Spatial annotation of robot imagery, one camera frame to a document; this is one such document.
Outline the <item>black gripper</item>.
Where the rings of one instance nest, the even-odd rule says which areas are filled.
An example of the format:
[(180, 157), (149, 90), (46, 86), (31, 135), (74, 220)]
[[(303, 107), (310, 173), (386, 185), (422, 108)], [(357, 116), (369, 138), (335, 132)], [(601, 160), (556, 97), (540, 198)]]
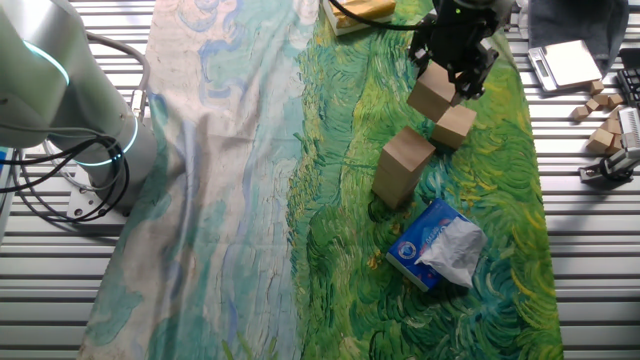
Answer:
[(433, 9), (419, 22), (409, 58), (421, 76), (434, 61), (451, 69), (456, 96), (478, 99), (499, 52), (478, 47), (501, 26), (498, 0), (433, 0)]

